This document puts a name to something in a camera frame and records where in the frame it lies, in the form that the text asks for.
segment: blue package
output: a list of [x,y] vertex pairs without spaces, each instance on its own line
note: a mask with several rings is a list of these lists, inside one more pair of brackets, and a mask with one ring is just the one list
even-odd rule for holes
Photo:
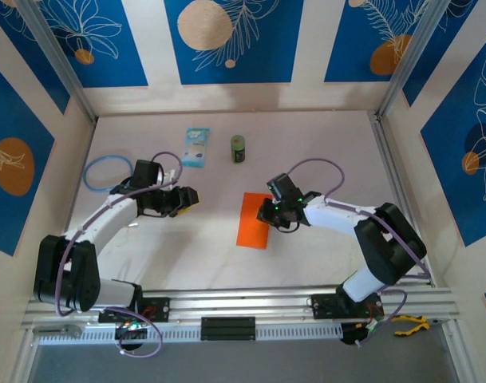
[[182,164],[191,168],[203,168],[209,128],[188,128]]

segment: wall mural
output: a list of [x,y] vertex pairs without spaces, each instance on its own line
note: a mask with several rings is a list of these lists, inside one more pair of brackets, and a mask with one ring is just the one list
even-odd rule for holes
[[183,85],[290,82],[303,0],[165,0]]
[[14,255],[54,138],[0,74],[0,251]]
[[402,89],[409,105],[434,72],[478,0],[452,0]]
[[[347,0],[324,81],[388,81],[431,1]],[[464,21],[459,20],[458,26],[452,26],[454,15],[462,18],[475,1],[452,0],[435,35],[449,33],[435,39],[431,47],[439,58],[433,65],[435,60],[424,56],[427,66],[432,66],[427,78]]]
[[486,236],[486,44],[421,134],[464,244]]
[[[1,9],[10,10],[6,28],[33,41],[11,4],[0,0]],[[38,5],[84,87],[148,84],[121,0],[41,0]]]
[[58,109],[64,113],[70,95],[34,40],[11,0],[0,0],[0,26],[34,72]]

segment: green can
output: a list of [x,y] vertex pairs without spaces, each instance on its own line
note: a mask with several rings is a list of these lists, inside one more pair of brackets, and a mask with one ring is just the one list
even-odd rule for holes
[[230,140],[232,147],[232,161],[234,164],[240,164],[245,158],[244,137],[235,135]]

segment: white table surface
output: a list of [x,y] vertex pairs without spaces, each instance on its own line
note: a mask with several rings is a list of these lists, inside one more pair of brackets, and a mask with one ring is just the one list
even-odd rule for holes
[[[301,227],[292,235],[271,228],[267,249],[235,245],[244,192],[268,192],[266,182],[309,157],[338,162],[346,183],[333,198],[360,205],[393,202],[393,194],[365,111],[205,113],[108,116],[99,120],[89,161],[119,154],[133,163],[160,151],[180,156],[188,127],[210,128],[205,168],[185,168],[179,185],[201,203],[174,219],[139,217],[99,254],[102,278],[152,289],[306,286],[340,283],[363,263],[357,241],[335,231]],[[246,139],[246,161],[231,162],[230,138]],[[163,157],[165,169],[175,167]],[[96,186],[117,184],[127,165],[107,160],[92,167]],[[336,169],[304,164],[291,175],[304,193],[338,183]],[[105,200],[81,184],[71,227]]]

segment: blue cable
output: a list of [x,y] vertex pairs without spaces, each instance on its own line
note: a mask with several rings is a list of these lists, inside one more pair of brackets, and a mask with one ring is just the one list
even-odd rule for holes
[[93,165],[95,165],[95,164],[97,164],[101,161],[104,161],[104,160],[123,160],[127,165],[129,165],[129,170],[130,170],[131,176],[132,176],[132,172],[134,171],[134,168],[132,167],[132,162],[130,160],[128,160],[127,158],[125,158],[124,156],[111,155],[111,156],[102,156],[102,157],[96,158],[90,164],[86,165],[85,170],[83,171],[83,182],[85,183],[85,186],[87,187],[87,189],[89,189],[91,192],[96,192],[96,193],[109,192],[116,186],[116,185],[114,185],[110,188],[94,188],[92,185],[89,184],[89,181],[87,181],[87,179],[86,179],[86,175],[89,172],[90,168]]

